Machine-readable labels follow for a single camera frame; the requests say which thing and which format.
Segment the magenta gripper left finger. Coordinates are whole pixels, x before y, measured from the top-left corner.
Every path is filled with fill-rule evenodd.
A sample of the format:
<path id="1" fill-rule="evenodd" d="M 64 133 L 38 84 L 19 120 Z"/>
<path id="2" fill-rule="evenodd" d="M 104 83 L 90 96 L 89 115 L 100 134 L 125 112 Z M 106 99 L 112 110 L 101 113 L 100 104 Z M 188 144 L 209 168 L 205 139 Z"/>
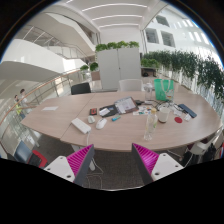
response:
<path id="1" fill-rule="evenodd" d="M 94 145 L 91 144 L 67 157 L 57 157 L 44 170 L 82 186 L 94 154 Z"/>

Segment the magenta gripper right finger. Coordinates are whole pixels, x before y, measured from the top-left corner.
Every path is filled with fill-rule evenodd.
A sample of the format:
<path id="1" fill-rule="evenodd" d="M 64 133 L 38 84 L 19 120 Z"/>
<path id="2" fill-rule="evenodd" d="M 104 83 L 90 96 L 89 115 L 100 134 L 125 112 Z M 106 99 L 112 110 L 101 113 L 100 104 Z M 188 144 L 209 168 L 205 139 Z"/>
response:
<path id="1" fill-rule="evenodd" d="M 132 154 L 145 185 L 183 169 L 167 153 L 158 154 L 136 143 L 132 144 Z"/>

